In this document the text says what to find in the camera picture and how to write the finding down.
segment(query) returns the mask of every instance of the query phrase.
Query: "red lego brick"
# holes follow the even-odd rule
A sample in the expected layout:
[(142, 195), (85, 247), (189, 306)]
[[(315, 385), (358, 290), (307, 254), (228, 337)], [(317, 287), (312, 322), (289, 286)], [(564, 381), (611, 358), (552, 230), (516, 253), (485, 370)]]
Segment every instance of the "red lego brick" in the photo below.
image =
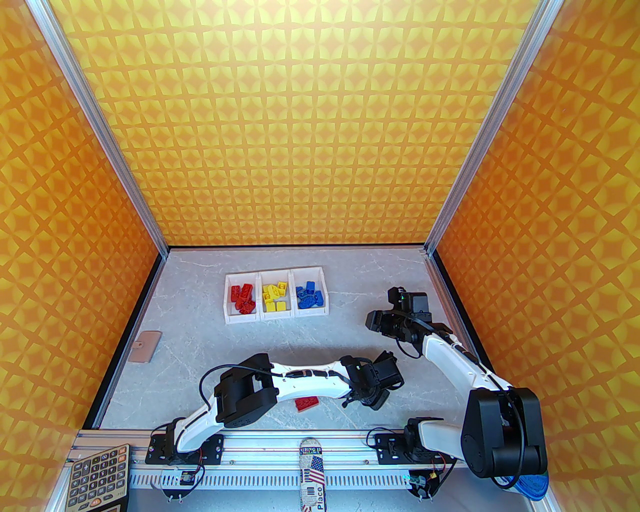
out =
[(251, 291), (253, 290), (252, 284), (245, 283), (240, 291), (240, 298), (244, 300), (251, 300)]
[(232, 286), (231, 287), (231, 302), (237, 302), (240, 297), (240, 286)]
[(252, 300), (249, 300), (245, 302), (243, 306), (240, 308), (240, 313), (242, 313), (243, 315), (248, 315), (253, 313), (253, 310), (255, 310), (255, 302), (253, 302)]
[(319, 403), (320, 403), (320, 400), (318, 400), (318, 398), (315, 396), (308, 396), (306, 398), (297, 398), (296, 408), (298, 409), (298, 412), (302, 412), (302, 411), (306, 411), (307, 409), (311, 409), (311, 407), (314, 407)]

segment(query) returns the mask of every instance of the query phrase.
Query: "white tray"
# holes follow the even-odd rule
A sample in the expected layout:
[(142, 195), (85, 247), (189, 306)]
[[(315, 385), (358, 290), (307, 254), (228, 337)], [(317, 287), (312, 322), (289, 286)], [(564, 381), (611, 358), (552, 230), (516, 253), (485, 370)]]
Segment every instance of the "white tray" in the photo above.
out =
[[(277, 284), (280, 281), (287, 282), (287, 294), (284, 301), (287, 304), (286, 311), (274, 311), (267, 313), (262, 300), (262, 285)], [(322, 291), (324, 305), (309, 309), (298, 308), (296, 286), (305, 287), (307, 281), (316, 283), (316, 290)], [(255, 301), (255, 312), (243, 315), (236, 310), (236, 305), (230, 301), (231, 287), (249, 283), (253, 285), (252, 300)], [(322, 316), (329, 314), (329, 294), (326, 291), (326, 282), (322, 267), (304, 267), (278, 270), (262, 270), (258, 272), (244, 272), (241, 274), (227, 274), (225, 277), (225, 296), (223, 309), (225, 312), (225, 324), (239, 324), (247, 322), (261, 322), (266, 320), (279, 320), (283, 318), (299, 318), (306, 316)]]

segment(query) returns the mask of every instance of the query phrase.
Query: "yellow patterned wall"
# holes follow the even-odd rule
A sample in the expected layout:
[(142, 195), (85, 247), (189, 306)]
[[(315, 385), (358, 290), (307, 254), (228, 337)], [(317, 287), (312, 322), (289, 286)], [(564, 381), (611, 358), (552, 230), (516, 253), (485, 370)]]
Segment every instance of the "yellow patterned wall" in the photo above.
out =
[(536, 0), (52, 4), (170, 244), (424, 242)]
[(22, 0), (0, 4), (0, 509), (42, 509), (156, 256)]
[(640, 510), (640, 3), (565, 0), (438, 247), (567, 511)]

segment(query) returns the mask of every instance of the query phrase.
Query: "black mounting plate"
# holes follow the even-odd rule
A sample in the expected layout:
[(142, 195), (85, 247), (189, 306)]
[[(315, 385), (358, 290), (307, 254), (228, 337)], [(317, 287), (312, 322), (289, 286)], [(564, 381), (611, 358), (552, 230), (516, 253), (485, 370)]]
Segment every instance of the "black mounting plate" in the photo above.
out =
[(454, 458), (446, 453), (420, 449), (413, 453), (413, 459), (407, 457), (406, 440), (402, 433), (399, 434), (375, 434), (374, 446), (378, 457), (378, 464), (391, 466), (398, 464), (442, 464), (442, 459), (447, 466), (453, 464)]
[(200, 450), (189, 454), (180, 454), (181, 460), (176, 460), (172, 463), (167, 462), (166, 458), (163, 457), (163, 450), (161, 447), (164, 446), (165, 438), (166, 434), (153, 434), (151, 436), (149, 448), (147, 449), (147, 456), (145, 457), (146, 464), (159, 466), (166, 466), (169, 464), (192, 464), (197, 466), (200, 463), (200, 454), (202, 453), (202, 464), (207, 466), (220, 466), (225, 443), (225, 437), (222, 434), (214, 434), (202, 443)]

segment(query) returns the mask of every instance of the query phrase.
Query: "calculator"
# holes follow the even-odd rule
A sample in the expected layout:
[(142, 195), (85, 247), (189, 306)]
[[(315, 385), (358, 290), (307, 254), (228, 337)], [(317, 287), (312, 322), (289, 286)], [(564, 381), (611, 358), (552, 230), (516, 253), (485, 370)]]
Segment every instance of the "calculator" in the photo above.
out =
[(75, 462), (65, 512), (125, 512), (129, 501), (129, 445)]

